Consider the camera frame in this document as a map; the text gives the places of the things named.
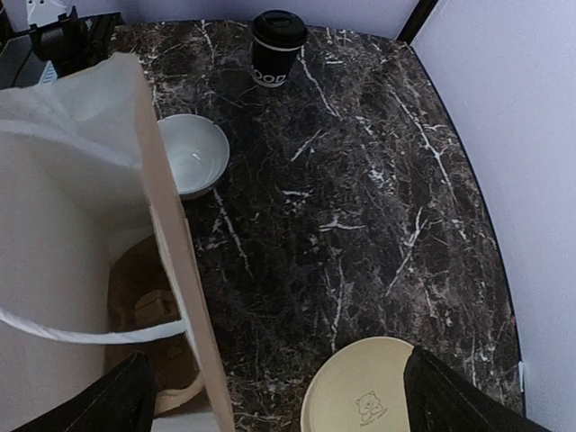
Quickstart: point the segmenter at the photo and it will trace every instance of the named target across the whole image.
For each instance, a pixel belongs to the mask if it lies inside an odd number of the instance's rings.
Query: black marble table
[[[238,430],[299,430],[340,348],[421,344],[522,410],[498,246],[462,145],[411,48],[311,29],[279,89],[249,74],[243,22],[120,28],[159,117],[229,137],[217,188],[186,205]]]

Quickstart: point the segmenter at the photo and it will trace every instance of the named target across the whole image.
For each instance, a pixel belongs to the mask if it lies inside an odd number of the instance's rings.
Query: cartoon bear print on plate
[[[360,399],[356,401],[356,405],[358,406],[358,412],[362,416],[363,423],[370,422],[371,419],[385,412],[375,391],[370,391],[361,396]]]

